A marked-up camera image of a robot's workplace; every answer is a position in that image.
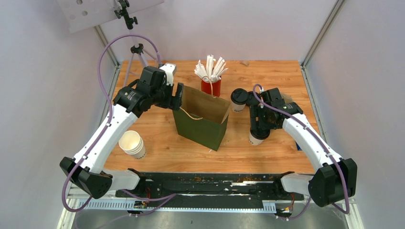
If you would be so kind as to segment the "white paper coffee cup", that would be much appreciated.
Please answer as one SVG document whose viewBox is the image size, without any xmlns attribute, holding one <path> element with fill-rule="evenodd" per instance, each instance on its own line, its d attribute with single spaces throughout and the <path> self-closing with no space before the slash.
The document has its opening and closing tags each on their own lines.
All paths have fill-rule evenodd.
<svg viewBox="0 0 405 229">
<path fill-rule="evenodd" d="M 249 143 L 253 146 L 258 146 L 260 145 L 264 140 L 261 138 L 256 138 L 252 134 L 249 134 Z"/>
</svg>

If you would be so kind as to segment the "stack of white cups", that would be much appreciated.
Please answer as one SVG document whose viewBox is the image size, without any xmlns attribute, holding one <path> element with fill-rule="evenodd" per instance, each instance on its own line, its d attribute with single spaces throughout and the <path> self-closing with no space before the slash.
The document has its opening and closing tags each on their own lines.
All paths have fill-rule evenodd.
<svg viewBox="0 0 405 229">
<path fill-rule="evenodd" d="M 119 139 L 118 145 L 127 155 L 135 159 L 142 159 L 146 156 L 143 139 L 136 131 L 126 131 Z"/>
</svg>

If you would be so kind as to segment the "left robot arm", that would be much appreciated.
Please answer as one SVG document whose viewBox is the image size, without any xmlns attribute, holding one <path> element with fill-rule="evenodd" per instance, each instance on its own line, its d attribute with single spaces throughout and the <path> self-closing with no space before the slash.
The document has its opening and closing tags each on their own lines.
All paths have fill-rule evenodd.
<svg viewBox="0 0 405 229">
<path fill-rule="evenodd" d="M 119 90 L 112 112 L 91 139 L 74 157 L 64 157 L 60 162 L 60 168 L 74 185 L 94 199 L 110 190 L 127 189 L 135 197 L 145 194 L 146 184 L 134 169 L 107 170 L 104 165 L 122 135 L 153 105 L 179 110 L 184 85 L 178 83 L 176 94 L 172 95 L 176 70 L 172 63 L 160 68 L 147 66 L 139 79 Z"/>
</svg>

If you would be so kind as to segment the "green paper bag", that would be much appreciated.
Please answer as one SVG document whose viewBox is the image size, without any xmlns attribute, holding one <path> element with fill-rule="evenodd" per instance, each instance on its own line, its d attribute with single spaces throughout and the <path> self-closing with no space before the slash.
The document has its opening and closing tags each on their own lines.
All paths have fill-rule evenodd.
<svg viewBox="0 0 405 229">
<path fill-rule="evenodd" d="M 184 86 L 181 106 L 173 111 L 178 135 L 217 151 L 227 130 L 230 102 Z"/>
</svg>

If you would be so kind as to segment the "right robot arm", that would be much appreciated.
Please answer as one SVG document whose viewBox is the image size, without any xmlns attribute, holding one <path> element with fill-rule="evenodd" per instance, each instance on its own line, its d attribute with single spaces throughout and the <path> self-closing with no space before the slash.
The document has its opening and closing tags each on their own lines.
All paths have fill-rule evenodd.
<svg viewBox="0 0 405 229">
<path fill-rule="evenodd" d="M 285 199 L 291 193 L 309 196 L 319 207 L 336 205 L 355 195 L 357 164 L 344 159 L 320 137 L 309 123 L 303 110 L 295 103 L 286 103 L 278 88 L 252 91 L 249 104 L 252 145 L 259 145 L 272 130 L 283 129 L 310 160 L 314 175 L 287 172 L 273 185 L 273 194 Z"/>
</svg>

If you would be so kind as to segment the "black coffee cup lid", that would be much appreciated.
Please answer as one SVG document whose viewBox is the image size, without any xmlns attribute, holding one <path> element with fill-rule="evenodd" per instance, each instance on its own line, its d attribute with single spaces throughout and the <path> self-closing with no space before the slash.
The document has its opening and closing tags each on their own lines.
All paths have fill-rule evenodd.
<svg viewBox="0 0 405 229">
<path fill-rule="evenodd" d="M 261 130 L 250 128 L 250 134 L 252 137 L 258 140 L 265 140 L 270 136 L 270 130 Z"/>
</svg>

